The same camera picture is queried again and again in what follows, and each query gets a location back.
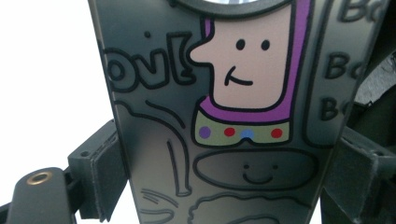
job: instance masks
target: white sky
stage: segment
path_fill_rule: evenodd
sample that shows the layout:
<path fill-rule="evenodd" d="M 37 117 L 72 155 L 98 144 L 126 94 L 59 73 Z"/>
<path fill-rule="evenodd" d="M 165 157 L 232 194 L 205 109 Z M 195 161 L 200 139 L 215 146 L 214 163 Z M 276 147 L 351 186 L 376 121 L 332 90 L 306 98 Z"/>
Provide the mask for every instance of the white sky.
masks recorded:
<path fill-rule="evenodd" d="M 86 0 L 0 1 L 0 29 L 2 205 L 24 175 L 66 168 L 112 113 Z M 138 223 L 129 185 L 110 223 Z"/>

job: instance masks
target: round window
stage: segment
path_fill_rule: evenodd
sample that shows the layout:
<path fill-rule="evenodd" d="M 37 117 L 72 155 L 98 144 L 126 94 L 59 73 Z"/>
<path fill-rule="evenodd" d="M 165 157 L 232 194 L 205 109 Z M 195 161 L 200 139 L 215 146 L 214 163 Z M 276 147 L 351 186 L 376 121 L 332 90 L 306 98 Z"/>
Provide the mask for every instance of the round window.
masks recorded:
<path fill-rule="evenodd" d="M 282 7 L 291 0 L 175 0 L 182 6 L 209 16 L 241 18 Z"/>

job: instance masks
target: smiley face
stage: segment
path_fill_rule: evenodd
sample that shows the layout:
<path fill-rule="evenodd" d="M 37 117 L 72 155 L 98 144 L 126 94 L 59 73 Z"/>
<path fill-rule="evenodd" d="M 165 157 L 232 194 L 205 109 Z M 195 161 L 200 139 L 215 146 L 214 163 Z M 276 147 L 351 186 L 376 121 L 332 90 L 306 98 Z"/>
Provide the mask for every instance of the smiley face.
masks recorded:
<path fill-rule="evenodd" d="M 193 49 L 197 63 L 213 66 L 212 99 L 234 109 L 264 109 L 285 89 L 291 6 L 238 21 L 215 20 L 210 40 Z"/>
<path fill-rule="evenodd" d="M 297 149 L 237 149 L 197 158 L 194 172 L 210 185 L 238 190 L 297 189 L 318 171 L 314 155 Z"/>
<path fill-rule="evenodd" d="M 278 168 L 277 165 L 273 165 L 273 169 L 274 170 L 277 170 L 277 168 Z M 248 165 L 248 164 L 244 165 L 244 169 L 246 171 L 242 174 L 242 177 L 249 184 L 252 184 L 252 185 L 265 185 L 265 184 L 268 184 L 269 182 L 271 182 L 272 180 L 274 180 L 274 175 L 273 174 L 269 174 L 269 175 L 266 175 L 265 177 L 259 177 L 259 178 L 249 175 L 248 174 L 248 169 L 250 169 L 250 165 Z"/>

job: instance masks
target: black plastic part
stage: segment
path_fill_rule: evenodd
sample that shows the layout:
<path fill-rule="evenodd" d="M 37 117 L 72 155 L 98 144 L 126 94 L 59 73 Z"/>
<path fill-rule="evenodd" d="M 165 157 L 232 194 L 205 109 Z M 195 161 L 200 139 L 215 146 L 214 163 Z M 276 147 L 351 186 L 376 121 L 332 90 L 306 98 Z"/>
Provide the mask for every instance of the black plastic part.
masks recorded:
<path fill-rule="evenodd" d="M 395 115 L 396 86 L 393 86 L 370 106 L 351 128 L 382 147 L 392 147 L 396 145 Z"/>
<path fill-rule="evenodd" d="M 396 221 L 396 183 L 395 183 L 395 180 L 392 179 L 392 180 L 384 181 L 382 191 L 383 191 L 382 206 L 391 214 L 392 219 L 394 221 Z"/>
<path fill-rule="evenodd" d="M 338 149 L 321 195 L 323 223 L 393 223 L 383 200 L 388 197 L 384 180 L 394 176 L 396 155 L 349 128 Z"/>
<path fill-rule="evenodd" d="M 378 64 L 385 60 L 396 50 L 396 1 L 389 1 L 387 14 L 381 25 L 375 47 L 367 66 L 366 74 L 369 75 Z"/>
<path fill-rule="evenodd" d="M 81 181 L 73 179 L 70 174 L 70 168 L 64 171 L 64 178 L 67 185 L 67 192 L 69 196 L 70 209 L 73 214 L 81 207 L 84 202 L 84 193 Z"/>
<path fill-rule="evenodd" d="M 81 217 L 110 220 L 128 180 L 113 120 L 71 153 L 68 161 L 71 177 L 84 189 Z"/>
<path fill-rule="evenodd" d="M 6 223 L 10 203 L 0 206 L 0 224 Z"/>
<path fill-rule="evenodd" d="M 17 183 L 7 214 L 7 224 L 26 223 L 76 223 L 68 203 L 63 170 L 38 170 Z"/>

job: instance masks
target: black plastic bracket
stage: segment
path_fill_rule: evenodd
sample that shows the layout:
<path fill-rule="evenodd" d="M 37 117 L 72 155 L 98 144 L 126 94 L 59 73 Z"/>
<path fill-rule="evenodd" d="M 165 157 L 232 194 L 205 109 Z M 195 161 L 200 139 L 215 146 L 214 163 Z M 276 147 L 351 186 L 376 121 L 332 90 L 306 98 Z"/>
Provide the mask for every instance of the black plastic bracket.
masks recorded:
<path fill-rule="evenodd" d="M 128 180 L 114 121 L 71 153 L 68 161 L 71 177 L 83 187 L 81 218 L 109 221 Z"/>
<path fill-rule="evenodd" d="M 72 214 L 64 171 L 46 168 L 26 175 L 17 183 L 7 224 L 76 223 Z"/>
<path fill-rule="evenodd" d="M 1 224 L 7 222 L 7 214 L 8 214 L 9 206 L 10 206 L 10 203 L 0 206 L 0 223 Z"/>
<path fill-rule="evenodd" d="M 345 128 L 321 194 L 323 224 L 395 223 L 396 155 Z"/>

